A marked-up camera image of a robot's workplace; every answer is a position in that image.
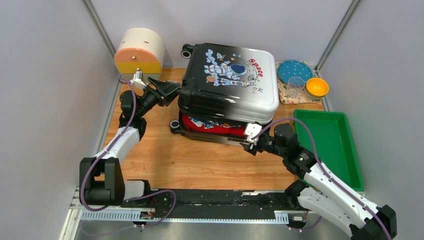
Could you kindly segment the red garment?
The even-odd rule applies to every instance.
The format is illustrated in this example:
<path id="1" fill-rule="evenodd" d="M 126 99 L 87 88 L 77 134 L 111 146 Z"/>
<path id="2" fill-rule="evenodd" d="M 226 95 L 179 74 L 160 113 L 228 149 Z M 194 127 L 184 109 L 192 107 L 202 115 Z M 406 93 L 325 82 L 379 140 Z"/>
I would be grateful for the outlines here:
<path id="1" fill-rule="evenodd" d="M 182 123 L 186 129 L 193 132 L 209 133 L 217 135 L 229 135 L 235 137 L 244 137 L 245 124 L 237 125 L 227 122 L 218 122 L 213 120 L 199 119 L 183 114 Z"/>

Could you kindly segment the astronaut print suitcase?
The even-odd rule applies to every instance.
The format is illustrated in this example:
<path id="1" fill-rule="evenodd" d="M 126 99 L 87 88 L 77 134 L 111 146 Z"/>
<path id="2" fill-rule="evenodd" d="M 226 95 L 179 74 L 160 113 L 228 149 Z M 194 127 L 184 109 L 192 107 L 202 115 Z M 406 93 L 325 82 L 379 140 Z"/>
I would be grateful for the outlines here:
<path id="1" fill-rule="evenodd" d="M 182 115 L 232 125 L 270 124 L 279 107 L 274 56 L 265 50 L 216 43 L 184 44 L 188 59 L 178 96 L 178 118 L 170 131 L 191 140 L 238 146 L 245 136 L 186 129 Z"/>

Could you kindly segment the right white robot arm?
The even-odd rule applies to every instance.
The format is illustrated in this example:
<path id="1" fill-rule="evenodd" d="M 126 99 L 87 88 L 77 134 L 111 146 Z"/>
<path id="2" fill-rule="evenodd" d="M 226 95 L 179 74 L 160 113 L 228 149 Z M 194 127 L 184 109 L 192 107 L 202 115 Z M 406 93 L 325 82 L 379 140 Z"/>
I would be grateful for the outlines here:
<path id="1" fill-rule="evenodd" d="M 285 190 L 290 209 L 315 212 L 352 240 L 392 240 L 397 236 L 395 210 L 379 206 L 344 183 L 319 159 L 315 147 L 308 150 L 300 144 L 288 123 L 277 125 L 273 135 L 262 125 L 249 123 L 244 135 L 246 152 L 281 157 L 286 169 L 298 176 Z"/>

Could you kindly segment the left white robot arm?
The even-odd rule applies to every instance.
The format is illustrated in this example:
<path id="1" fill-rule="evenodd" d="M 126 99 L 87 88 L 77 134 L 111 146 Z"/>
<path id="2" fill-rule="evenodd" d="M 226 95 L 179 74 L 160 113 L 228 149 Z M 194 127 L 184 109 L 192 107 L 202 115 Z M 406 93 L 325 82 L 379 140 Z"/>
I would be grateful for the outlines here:
<path id="1" fill-rule="evenodd" d="M 129 89 L 119 96 L 121 114 L 115 136 L 95 156 L 80 161 L 79 201 L 89 211 L 99 212 L 125 201 L 145 208 L 153 201 L 144 180 L 124 180 L 122 164 L 146 132 L 145 114 L 155 106 L 168 106 L 179 95 L 181 84 L 147 80 L 122 80 Z"/>

